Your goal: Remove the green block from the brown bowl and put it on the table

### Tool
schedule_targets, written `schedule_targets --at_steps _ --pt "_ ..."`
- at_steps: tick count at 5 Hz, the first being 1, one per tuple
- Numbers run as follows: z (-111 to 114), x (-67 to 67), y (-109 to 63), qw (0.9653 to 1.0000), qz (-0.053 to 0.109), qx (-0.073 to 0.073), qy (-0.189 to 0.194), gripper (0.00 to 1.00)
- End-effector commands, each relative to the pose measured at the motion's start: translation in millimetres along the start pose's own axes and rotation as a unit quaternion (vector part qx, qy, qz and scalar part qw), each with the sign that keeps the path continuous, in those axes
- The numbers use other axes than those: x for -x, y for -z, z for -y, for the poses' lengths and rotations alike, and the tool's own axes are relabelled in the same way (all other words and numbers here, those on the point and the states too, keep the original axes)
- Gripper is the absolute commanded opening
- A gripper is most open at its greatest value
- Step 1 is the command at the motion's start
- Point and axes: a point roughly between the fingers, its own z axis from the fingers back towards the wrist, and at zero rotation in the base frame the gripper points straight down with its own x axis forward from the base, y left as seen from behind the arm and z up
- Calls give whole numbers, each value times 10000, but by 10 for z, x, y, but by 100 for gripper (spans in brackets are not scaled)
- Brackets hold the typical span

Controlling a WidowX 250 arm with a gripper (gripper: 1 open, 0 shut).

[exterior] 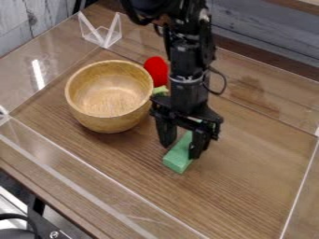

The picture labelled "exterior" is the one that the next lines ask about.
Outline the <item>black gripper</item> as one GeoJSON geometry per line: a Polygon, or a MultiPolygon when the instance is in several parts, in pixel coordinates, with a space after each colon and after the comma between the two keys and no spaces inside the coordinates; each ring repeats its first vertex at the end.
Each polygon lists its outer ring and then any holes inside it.
{"type": "Polygon", "coordinates": [[[178,127],[192,132],[188,147],[190,159],[196,160],[218,140],[222,116],[208,107],[210,78],[200,77],[194,81],[171,81],[171,95],[155,94],[151,97],[151,115],[156,120],[159,142],[168,148],[178,138],[178,127]]]}

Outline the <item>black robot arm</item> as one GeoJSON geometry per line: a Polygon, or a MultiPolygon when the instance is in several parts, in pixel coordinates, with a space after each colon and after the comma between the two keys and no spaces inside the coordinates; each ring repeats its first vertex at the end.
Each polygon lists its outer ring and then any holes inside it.
{"type": "Polygon", "coordinates": [[[208,106],[216,45],[207,0],[120,1],[130,20],[138,25],[152,23],[163,37],[171,63],[171,94],[151,97],[151,115],[166,147],[176,140],[178,128],[192,132],[188,158],[194,160],[219,138],[223,123],[222,116],[208,106]]]}

